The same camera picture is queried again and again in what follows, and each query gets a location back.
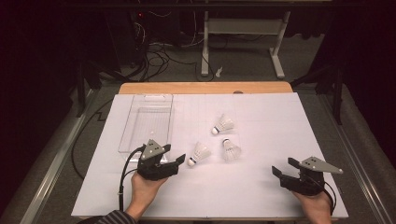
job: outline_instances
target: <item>clear plastic box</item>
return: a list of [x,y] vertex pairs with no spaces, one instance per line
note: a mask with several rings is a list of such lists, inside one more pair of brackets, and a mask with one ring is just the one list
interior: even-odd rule
[[[135,95],[121,138],[119,153],[126,160],[131,152],[142,147],[149,139],[160,146],[170,144],[173,113],[173,95]],[[131,161],[138,161],[140,152]],[[170,151],[163,154],[162,162],[170,160]]]

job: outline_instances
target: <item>person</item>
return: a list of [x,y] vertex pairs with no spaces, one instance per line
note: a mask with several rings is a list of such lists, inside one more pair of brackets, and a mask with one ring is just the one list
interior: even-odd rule
[[[154,201],[158,190],[166,180],[167,178],[157,181],[146,180],[140,174],[134,173],[131,178],[133,195],[128,208],[124,212],[115,210],[108,215],[101,217],[96,223],[137,223]],[[305,216],[312,224],[332,223],[330,215],[330,199],[324,192],[321,192],[316,196],[305,196],[294,191],[292,191],[292,193],[300,201]]]

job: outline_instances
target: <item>white tabletop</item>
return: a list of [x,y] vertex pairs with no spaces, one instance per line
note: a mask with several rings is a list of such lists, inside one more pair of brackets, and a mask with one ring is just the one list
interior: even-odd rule
[[[102,216],[119,209],[117,192],[125,160],[118,147],[133,98],[116,95],[72,216]],[[296,93],[176,94],[173,108],[171,161],[186,153],[186,162],[161,187],[143,218],[304,217],[299,202],[279,186],[271,170],[274,165],[286,175],[298,176],[288,157],[324,160]],[[223,113],[233,118],[235,128],[213,135],[211,130]],[[225,162],[221,157],[223,138],[242,148],[239,160]],[[208,146],[212,155],[191,168],[187,159],[197,141]],[[332,176],[325,174],[325,180],[336,191],[333,217],[347,217]],[[129,177],[124,187],[126,207],[131,199]]]

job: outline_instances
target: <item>sleeve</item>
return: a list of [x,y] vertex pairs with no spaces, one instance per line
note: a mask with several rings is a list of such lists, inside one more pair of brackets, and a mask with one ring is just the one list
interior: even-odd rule
[[114,210],[107,214],[107,216],[99,219],[96,224],[137,224],[137,222],[134,221],[134,219],[127,213],[120,210]]

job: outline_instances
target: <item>white shuttlecock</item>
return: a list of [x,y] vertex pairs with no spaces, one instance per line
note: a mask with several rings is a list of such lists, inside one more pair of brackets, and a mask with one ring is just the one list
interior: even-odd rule
[[215,127],[212,129],[213,134],[218,134],[220,132],[230,130],[234,126],[233,121],[228,117],[227,115],[223,114],[218,121],[218,123],[215,125]]
[[192,156],[188,161],[188,165],[193,166],[195,165],[195,163],[203,159],[206,159],[211,154],[212,152],[206,146],[204,146],[204,144],[197,142],[197,144],[195,145],[194,153],[192,154]]
[[224,147],[224,153],[223,153],[224,160],[233,161],[241,156],[242,149],[236,146],[234,143],[232,143],[230,139],[226,138],[223,140],[223,147]]

